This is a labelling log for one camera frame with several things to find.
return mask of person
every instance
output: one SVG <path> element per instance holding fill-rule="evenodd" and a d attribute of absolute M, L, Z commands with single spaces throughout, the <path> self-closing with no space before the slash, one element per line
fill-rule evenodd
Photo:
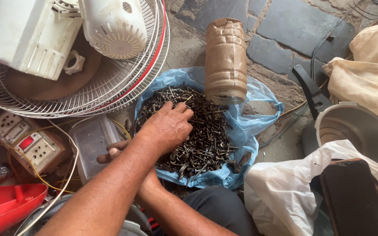
<path fill-rule="evenodd" d="M 155 173 L 160 156 L 189 139 L 193 111 L 166 102 L 132 140 L 108 146 L 97 157 L 110 162 L 84 185 L 42 227 L 38 236 L 118 235 L 135 199 L 160 229 L 154 235 L 258 235 L 239 197 L 213 186 L 188 195 L 183 201 L 163 188 Z"/>

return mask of black handle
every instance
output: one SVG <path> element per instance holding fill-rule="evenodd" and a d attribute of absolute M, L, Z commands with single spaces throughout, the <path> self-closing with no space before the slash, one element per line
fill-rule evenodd
<path fill-rule="evenodd" d="M 319 113 L 333 106 L 333 103 L 322 94 L 320 88 L 312 81 L 301 65 L 293 67 L 292 72 L 303 88 L 313 119 L 317 119 Z"/>

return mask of transparent plastic box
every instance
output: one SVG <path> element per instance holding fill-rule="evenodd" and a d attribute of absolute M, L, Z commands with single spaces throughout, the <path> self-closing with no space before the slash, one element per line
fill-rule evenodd
<path fill-rule="evenodd" d="M 84 185 L 107 166 L 107 164 L 98 163 L 96 158 L 100 154 L 108 153 L 106 147 L 109 144 L 120 141 L 119 134 L 113 121 L 102 114 L 73 127 L 69 135 L 80 150 L 77 168 Z"/>

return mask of cloth bag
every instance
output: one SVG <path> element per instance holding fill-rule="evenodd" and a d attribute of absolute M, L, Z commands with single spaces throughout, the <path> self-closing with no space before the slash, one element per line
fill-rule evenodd
<path fill-rule="evenodd" d="M 163 72 L 159 77 L 155 78 L 152 84 L 141 94 L 137 106 L 135 108 L 135 118 L 142 106 L 144 100 L 150 98 L 156 90 L 170 86 L 181 85 L 183 82 L 191 87 L 204 90 L 205 82 L 204 67 L 190 67 L 181 69 L 171 69 Z M 241 115 L 243 106 L 248 101 L 264 101 L 274 103 L 277 110 L 275 115 Z M 231 144 L 239 147 L 234 153 L 230 154 L 230 159 L 237 162 L 248 151 L 252 153 L 251 159 L 242 167 L 240 174 L 233 174 L 232 168 L 227 163 L 223 164 L 220 170 L 209 171 L 200 174 L 194 181 L 190 181 L 188 187 L 205 188 L 208 186 L 219 185 L 228 189 L 236 189 L 243 183 L 243 177 L 246 170 L 254 163 L 257 156 L 258 142 L 255 135 L 264 131 L 270 124 L 275 122 L 279 115 L 283 112 L 284 106 L 282 102 L 278 102 L 275 95 L 258 80 L 247 77 L 247 94 L 244 103 L 236 105 L 228 105 L 228 110 L 224 112 L 226 120 L 231 124 L 233 130 L 228 129 L 227 135 L 231 138 Z M 156 169 L 157 176 L 170 182 L 186 185 L 186 178 L 179 180 L 178 173 L 175 171 L 170 173 L 166 170 Z"/>
<path fill-rule="evenodd" d="M 378 163 L 360 154 L 349 140 L 325 143 L 302 160 L 256 163 L 244 179 L 244 203 L 265 236 L 311 236 L 322 197 L 309 183 L 331 159 L 365 160 L 378 180 Z"/>
<path fill-rule="evenodd" d="M 378 115 L 378 25 L 362 30 L 349 48 L 354 61 L 336 57 L 323 67 L 331 100 L 357 102 Z"/>

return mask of red switch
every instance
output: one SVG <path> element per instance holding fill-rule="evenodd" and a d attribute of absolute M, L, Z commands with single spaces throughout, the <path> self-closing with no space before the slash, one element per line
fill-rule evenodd
<path fill-rule="evenodd" d="M 25 138 L 19 145 L 19 147 L 22 149 L 22 150 L 25 150 L 32 142 L 34 141 L 34 139 L 29 136 L 27 138 Z"/>

